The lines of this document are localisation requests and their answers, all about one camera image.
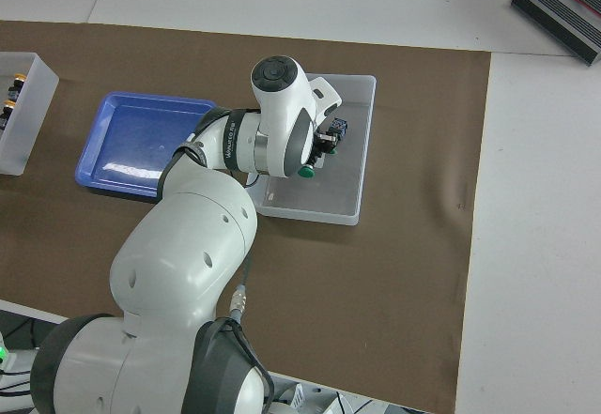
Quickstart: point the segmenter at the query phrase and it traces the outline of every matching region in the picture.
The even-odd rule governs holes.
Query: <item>screw hole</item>
[[[203,259],[205,260],[205,264],[207,264],[207,267],[213,267],[213,261],[211,260],[207,252],[203,252]]]
[[[135,274],[135,269],[131,271],[130,273],[130,287],[133,288],[135,286],[135,280],[137,279],[136,274]]]

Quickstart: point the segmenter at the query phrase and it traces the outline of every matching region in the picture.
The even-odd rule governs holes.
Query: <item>white robotic arm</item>
[[[291,176],[321,149],[314,133],[341,100],[289,57],[261,61],[252,84],[260,113],[208,113],[163,172],[161,201],[117,254],[110,285],[123,318],[71,319],[42,344],[31,373],[39,414],[258,414],[269,406],[269,375],[239,325],[243,287],[232,315],[215,320],[256,232],[251,198],[215,169]]]

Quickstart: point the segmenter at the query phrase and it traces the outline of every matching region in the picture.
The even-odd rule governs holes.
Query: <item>brown mat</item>
[[[74,181],[107,92],[252,107],[250,70],[272,54],[376,76],[359,225],[261,217],[245,327],[272,371],[454,411],[489,54],[20,22],[0,23],[0,49],[60,77],[25,173],[0,176],[0,298],[67,316],[119,314],[109,268],[152,208]]]

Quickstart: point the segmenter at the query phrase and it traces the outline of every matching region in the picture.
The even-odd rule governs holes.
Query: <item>white tabletop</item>
[[[456,413],[595,412],[601,65],[556,57],[568,53],[509,3],[0,0],[0,18],[495,52]]]

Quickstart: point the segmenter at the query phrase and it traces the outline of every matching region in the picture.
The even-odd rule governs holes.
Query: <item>white plastic container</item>
[[[365,75],[307,74],[326,79],[342,98],[332,114],[348,122],[338,153],[327,155],[312,178],[261,176],[247,189],[259,214],[269,217],[355,225],[359,222],[363,175],[372,121],[376,78]],[[256,175],[249,175],[249,183]]]
[[[58,76],[35,53],[0,52],[0,97],[6,99],[15,73],[27,75],[4,131],[0,131],[0,173],[22,175],[38,137]]]

